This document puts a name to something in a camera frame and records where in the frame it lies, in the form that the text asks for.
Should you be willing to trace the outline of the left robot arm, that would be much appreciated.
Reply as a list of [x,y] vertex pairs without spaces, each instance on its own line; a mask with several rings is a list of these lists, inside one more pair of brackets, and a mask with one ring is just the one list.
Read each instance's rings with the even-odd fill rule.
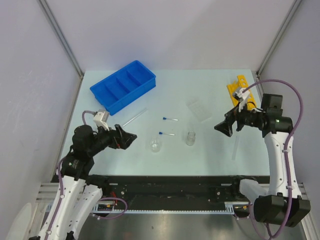
[[106,148],[126,150],[137,135],[126,132],[118,124],[106,130],[94,131],[89,125],[74,130],[72,145],[57,165],[58,190],[51,210],[34,240],[76,240],[81,229],[99,200],[120,201],[109,197],[108,178],[91,175],[94,156]]

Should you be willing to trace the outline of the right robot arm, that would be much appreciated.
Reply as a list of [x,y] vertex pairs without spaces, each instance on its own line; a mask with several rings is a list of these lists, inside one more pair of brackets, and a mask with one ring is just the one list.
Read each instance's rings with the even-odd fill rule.
[[261,110],[249,110],[248,94],[233,93],[237,105],[228,111],[225,119],[215,130],[231,137],[233,124],[237,131],[244,126],[262,132],[269,159],[270,181],[265,189],[252,179],[242,179],[230,188],[231,196],[242,201],[245,197],[253,204],[253,215],[257,222],[273,225],[285,223],[295,227],[311,210],[309,200],[302,198],[295,178],[293,155],[293,122],[283,116],[282,95],[263,94]]

